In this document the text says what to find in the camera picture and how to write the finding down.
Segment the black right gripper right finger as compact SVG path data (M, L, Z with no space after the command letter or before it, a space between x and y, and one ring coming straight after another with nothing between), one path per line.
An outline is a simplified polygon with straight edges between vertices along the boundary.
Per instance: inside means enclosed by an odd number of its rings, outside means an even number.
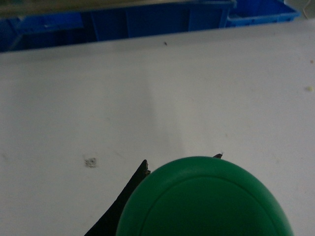
M213 156L213 158L221 159L223 157L223 153L218 153Z

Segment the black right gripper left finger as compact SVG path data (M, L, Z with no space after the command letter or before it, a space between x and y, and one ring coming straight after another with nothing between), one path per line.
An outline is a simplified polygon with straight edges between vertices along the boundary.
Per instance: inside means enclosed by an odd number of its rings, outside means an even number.
M151 173L148 161L145 159L137 168L117 199L100 217L100 219L85 233L86 236L115 236L118 223L124 207L138 185Z

